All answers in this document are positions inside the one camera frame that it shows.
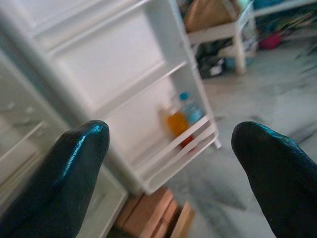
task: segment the brown bag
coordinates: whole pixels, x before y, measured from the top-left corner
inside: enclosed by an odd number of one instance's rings
[[[238,0],[194,0],[184,17],[187,32],[204,30],[237,20]]]

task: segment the blue bottle cap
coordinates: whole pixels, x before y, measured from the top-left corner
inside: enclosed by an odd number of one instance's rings
[[[179,95],[179,99],[180,99],[181,101],[186,101],[188,98],[189,98],[189,94],[188,94],[187,92],[181,93],[181,94]]]

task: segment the refrigerator door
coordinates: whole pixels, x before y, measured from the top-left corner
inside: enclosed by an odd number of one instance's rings
[[[21,192],[58,137],[69,129],[47,101],[30,84],[35,77],[12,61],[0,44],[0,216]],[[102,165],[97,184],[77,237],[106,237],[127,191]]]
[[[108,164],[131,191],[154,192],[220,145],[176,1],[11,0],[0,10],[8,35],[76,121],[108,123]],[[164,108],[185,91],[204,116],[173,138]]]

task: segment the floor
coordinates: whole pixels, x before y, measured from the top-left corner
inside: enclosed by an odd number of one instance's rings
[[[287,42],[260,51],[243,76],[205,80],[223,147],[210,147],[167,185],[196,216],[191,238],[273,238],[231,149],[242,121],[257,121],[293,138],[317,162],[317,39]]]

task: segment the pink object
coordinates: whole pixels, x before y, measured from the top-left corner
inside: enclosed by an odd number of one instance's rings
[[[274,34],[264,38],[263,40],[261,40],[259,42],[259,47],[261,49],[270,50],[270,49],[276,48],[279,44],[281,44],[281,42],[282,42],[282,36],[278,32],[278,33],[274,33]]]

